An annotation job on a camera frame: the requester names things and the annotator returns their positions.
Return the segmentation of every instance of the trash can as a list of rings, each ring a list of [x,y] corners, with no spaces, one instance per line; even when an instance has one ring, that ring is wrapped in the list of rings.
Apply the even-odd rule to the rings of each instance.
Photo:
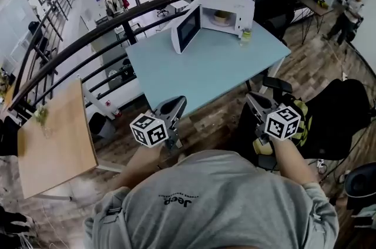
[[[104,139],[111,139],[115,134],[115,127],[107,119],[107,117],[96,112],[89,121],[90,132],[99,135]]]

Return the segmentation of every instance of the chair armrest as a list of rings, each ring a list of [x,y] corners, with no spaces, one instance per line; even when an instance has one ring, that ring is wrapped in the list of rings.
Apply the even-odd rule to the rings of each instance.
[[[265,76],[263,79],[263,85],[272,88],[273,90],[280,90],[282,92],[292,93],[293,87],[290,83],[278,78],[272,78]]]

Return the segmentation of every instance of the red bag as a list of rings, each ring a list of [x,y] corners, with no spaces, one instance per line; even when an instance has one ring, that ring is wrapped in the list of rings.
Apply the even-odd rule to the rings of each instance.
[[[128,8],[129,2],[127,0],[123,0],[123,6],[124,6],[124,8]]]

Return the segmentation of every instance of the bottle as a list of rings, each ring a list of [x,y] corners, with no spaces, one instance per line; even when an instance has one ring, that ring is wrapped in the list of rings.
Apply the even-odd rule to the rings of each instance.
[[[252,37],[252,30],[250,28],[244,28],[243,34],[240,38],[240,46],[247,46]]]

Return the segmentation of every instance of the blue table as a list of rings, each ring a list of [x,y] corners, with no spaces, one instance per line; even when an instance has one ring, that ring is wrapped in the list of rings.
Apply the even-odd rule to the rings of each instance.
[[[269,75],[274,76],[290,50],[255,22],[252,30],[243,47],[236,35],[209,29],[201,29],[181,55],[173,48],[170,29],[128,47],[150,107],[183,95],[186,115],[273,65]]]

